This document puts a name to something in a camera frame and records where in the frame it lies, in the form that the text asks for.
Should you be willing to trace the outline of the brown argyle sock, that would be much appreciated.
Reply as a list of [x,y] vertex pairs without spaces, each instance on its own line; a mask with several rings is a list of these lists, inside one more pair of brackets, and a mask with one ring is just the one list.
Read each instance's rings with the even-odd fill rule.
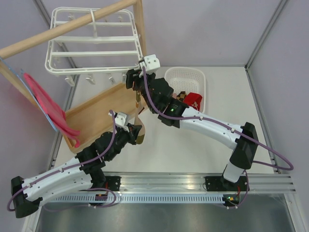
[[187,94],[185,91],[181,91],[177,96],[176,96],[176,99],[181,101],[181,102],[184,102],[185,98],[186,98]]

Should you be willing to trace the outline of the plain red sock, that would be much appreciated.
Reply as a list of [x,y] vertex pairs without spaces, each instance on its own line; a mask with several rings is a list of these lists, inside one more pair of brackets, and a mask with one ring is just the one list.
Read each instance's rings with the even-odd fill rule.
[[202,99],[203,99],[203,97],[202,97],[200,94],[190,92],[190,93],[186,96],[186,98],[185,98],[185,100],[184,100],[184,103],[186,103],[186,104],[188,104],[188,105],[191,106],[191,104],[192,104],[193,102],[195,102],[195,101],[201,103],[201,102],[202,102]]

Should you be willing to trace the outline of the red sock white print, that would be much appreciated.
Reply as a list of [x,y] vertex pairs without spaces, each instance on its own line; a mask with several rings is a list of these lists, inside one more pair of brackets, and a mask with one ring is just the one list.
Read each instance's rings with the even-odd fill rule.
[[191,104],[191,106],[192,106],[194,109],[200,111],[200,102],[199,102],[199,101],[194,101],[194,102]]

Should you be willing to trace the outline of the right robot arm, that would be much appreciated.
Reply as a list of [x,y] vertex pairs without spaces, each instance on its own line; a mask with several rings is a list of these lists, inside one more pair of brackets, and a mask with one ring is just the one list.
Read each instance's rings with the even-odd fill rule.
[[155,73],[145,77],[142,74],[142,70],[128,70],[126,88],[139,92],[149,110],[157,114],[163,124],[206,135],[232,150],[220,183],[225,190],[235,188],[243,172],[251,168],[257,151],[255,126],[249,122],[243,126],[229,124],[209,117],[174,98],[173,88],[164,78],[156,78]]

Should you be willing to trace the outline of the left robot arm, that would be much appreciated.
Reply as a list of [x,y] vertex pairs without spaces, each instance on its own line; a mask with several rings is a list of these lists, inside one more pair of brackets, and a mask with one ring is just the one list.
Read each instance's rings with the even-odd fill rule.
[[115,126],[112,132],[103,133],[61,166],[28,179],[13,178],[7,210],[14,212],[16,218],[23,218],[58,197],[76,191],[104,189],[103,167],[120,154],[125,145],[136,145],[140,130],[140,125],[128,124],[126,130]]

